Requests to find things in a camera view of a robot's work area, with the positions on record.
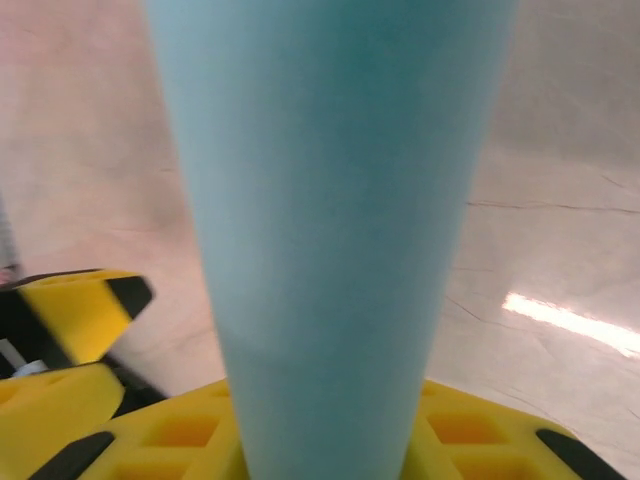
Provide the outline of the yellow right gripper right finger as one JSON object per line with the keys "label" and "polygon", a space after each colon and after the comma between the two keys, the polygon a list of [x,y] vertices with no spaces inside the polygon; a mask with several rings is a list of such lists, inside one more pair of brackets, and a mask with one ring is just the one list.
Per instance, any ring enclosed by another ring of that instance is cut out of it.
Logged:
{"label": "yellow right gripper right finger", "polygon": [[405,479],[621,479],[569,430],[427,381],[403,466]]}

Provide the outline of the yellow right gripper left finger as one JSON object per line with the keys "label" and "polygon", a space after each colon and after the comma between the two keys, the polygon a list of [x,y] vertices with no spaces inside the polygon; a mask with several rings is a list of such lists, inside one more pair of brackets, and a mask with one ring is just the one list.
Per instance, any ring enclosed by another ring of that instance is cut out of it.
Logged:
{"label": "yellow right gripper left finger", "polygon": [[211,385],[118,416],[62,448],[33,479],[250,477],[228,384]]}

